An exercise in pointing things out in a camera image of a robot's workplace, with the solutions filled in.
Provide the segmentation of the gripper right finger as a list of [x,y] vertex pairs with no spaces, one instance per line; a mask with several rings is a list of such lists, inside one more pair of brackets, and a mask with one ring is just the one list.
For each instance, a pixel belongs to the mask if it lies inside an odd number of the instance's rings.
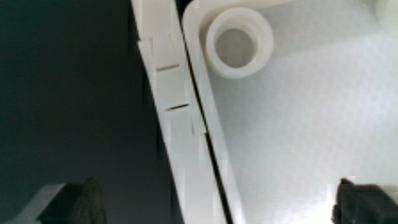
[[398,224],[398,185],[340,179],[332,207],[333,224]]

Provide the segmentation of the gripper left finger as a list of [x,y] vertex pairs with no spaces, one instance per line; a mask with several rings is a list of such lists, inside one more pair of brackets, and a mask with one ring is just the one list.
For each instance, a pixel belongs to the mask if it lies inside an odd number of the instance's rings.
[[95,179],[44,185],[10,224],[106,224],[102,191]]

